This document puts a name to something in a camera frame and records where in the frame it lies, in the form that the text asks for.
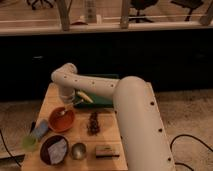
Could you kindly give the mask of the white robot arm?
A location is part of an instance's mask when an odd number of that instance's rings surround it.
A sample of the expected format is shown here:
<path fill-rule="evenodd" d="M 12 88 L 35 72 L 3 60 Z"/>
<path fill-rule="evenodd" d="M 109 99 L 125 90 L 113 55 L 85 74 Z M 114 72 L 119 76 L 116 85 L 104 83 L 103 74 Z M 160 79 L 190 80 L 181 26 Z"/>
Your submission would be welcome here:
<path fill-rule="evenodd" d="M 140 77 L 111 79 L 79 75 L 72 63 L 54 70 L 51 80 L 64 103 L 75 90 L 113 102 L 129 171 L 176 171 L 168 138 L 150 84 Z"/>

